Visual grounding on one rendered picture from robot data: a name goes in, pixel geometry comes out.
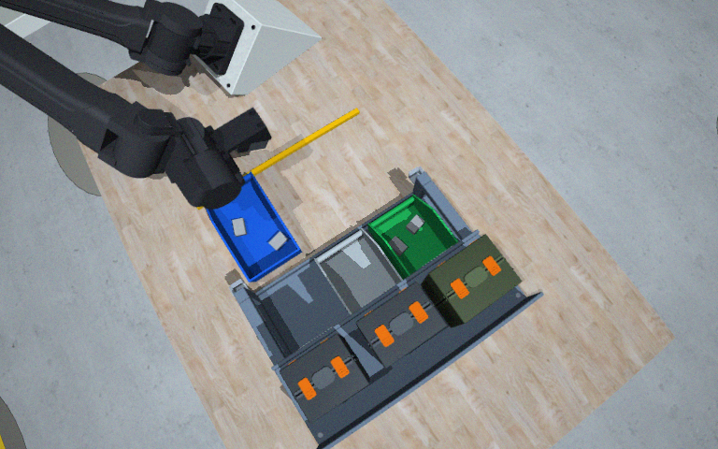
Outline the grey open bin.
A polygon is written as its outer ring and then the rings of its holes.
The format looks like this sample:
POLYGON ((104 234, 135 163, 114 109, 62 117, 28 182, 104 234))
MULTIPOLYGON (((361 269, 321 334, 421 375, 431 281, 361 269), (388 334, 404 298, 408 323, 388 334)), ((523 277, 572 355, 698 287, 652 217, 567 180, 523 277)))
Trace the grey open bin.
POLYGON ((365 230, 321 254, 316 264, 350 315, 403 281, 365 230))

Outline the green open bin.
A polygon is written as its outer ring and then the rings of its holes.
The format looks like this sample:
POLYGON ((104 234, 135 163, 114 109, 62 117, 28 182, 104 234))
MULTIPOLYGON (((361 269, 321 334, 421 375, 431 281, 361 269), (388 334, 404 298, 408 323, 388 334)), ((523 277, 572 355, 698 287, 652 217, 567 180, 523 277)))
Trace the green open bin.
POLYGON ((368 231, 403 280, 459 242, 436 211, 418 196, 411 196, 384 213, 373 221, 368 231), (406 225, 416 214, 425 222, 412 235, 406 225), (408 246, 400 256, 388 243, 394 236, 408 246))

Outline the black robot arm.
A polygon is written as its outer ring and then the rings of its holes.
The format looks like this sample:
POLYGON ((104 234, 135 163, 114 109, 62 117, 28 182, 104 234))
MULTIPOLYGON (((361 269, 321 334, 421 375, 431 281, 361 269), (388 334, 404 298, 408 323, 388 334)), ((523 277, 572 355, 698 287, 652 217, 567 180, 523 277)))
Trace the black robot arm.
MULTIPOLYGON (((0 7, 109 39, 128 49, 132 60, 167 76, 190 66, 190 54, 224 75, 244 28, 220 3, 213 4, 212 15, 199 17, 156 0, 144 7, 109 0, 0 0, 0 7)), ((122 174, 143 179, 166 173, 197 208, 216 210, 236 199, 240 169, 229 153, 265 149, 271 140, 254 107, 217 129, 192 117, 176 120, 172 112, 131 104, 93 85, 1 23, 0 84, 122 174)))

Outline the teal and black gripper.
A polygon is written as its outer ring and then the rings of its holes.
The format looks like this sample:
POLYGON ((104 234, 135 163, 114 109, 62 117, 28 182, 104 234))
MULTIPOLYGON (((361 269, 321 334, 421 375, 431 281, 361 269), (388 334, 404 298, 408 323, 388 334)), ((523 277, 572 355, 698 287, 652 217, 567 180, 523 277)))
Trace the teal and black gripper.
MULTIPOLYGON (((216 151, 219 151, 217 144, 216 144, 216 151)), ((237 180, 239 181, 239 183, 241 184, 241 186, 243 186, 244 183, 245 183, 245 182, 244 182, 245 180, 244 180, 244 178, 242 177, 240 171, 239 171, 237 174, 235 174, 235 176, 237 177, 237 180)))

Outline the blue bin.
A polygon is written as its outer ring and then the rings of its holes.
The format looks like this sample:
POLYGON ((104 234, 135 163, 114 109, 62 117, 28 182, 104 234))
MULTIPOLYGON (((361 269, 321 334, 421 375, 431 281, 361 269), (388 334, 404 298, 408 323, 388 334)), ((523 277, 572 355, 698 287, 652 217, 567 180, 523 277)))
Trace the blue bin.
POLYGON ((302 251, 254 175, 243 178, 246 182, 236 199, 216 210, 206 210, 248 282, 257 282, 302 251), (239 218, 245 221, 247 235, 236 237, 232 220, 239 218), (276 251, 269 242, 279 231, 288 240, 276 251))

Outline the dark grey case with orange latches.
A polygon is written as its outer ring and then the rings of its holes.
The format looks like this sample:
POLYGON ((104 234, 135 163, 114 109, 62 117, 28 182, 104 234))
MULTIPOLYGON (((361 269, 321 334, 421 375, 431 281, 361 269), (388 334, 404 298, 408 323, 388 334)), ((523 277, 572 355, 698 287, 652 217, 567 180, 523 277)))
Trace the dark grey case with orange latches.
POLYGON ((447 326, 434 306, 414 282, 356 325, 387 369, 447 326))
POLYGON ((345 338, 335 334, 280 370, 310 424, 369 385, 358 359, 345 338))

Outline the olive green case with orange latches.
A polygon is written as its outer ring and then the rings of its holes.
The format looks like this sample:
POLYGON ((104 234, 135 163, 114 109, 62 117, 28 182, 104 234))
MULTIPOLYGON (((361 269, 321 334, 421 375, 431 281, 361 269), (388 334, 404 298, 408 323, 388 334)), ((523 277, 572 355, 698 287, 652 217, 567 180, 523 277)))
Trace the olive green case with orange latches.
POLYGON ((452 328, 467 323, 521 282, 484 234, 430 271, 421 287, 452 328))

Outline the yellow long thin bar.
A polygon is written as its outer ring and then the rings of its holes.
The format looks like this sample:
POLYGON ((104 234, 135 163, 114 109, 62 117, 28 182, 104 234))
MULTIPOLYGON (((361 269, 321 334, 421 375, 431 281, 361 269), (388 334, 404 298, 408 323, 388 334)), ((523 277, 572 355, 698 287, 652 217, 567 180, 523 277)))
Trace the yellow long thin bar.
POLYGON ((283 158, 287 157, 288 155, 292 154, 293 152, 296 152, 297 150, 301 149, 302 147, 308 145, 313 140, 321 137, 322 135, 328 133, 329 131, 333 130, 334 128, 338 127, 339 125, 347 122, 349 119, 355 117, 356 115, 360 114, 360 111, 358 108, 352 110, 351 112, 345 114, 344 116, 338 118, 337 120, 333 121, 332 123, 328 124, 327 126, 323 127, 322 129, 316 131, 315 133, 311 134, 310 136, 300 140, 299 142, 295 143, 295 145, 291 146, 290 148, 286 149, 285 151, 277 154, 276 156, 270 158, 269 160, 262 163, 260 166, 254 168, 251 170, 251 173, 255 176, 259 174, 260 172, 264 171, 265 169, 273 166, 274 164, 278 163, 278 161, 282 160, 283 158))

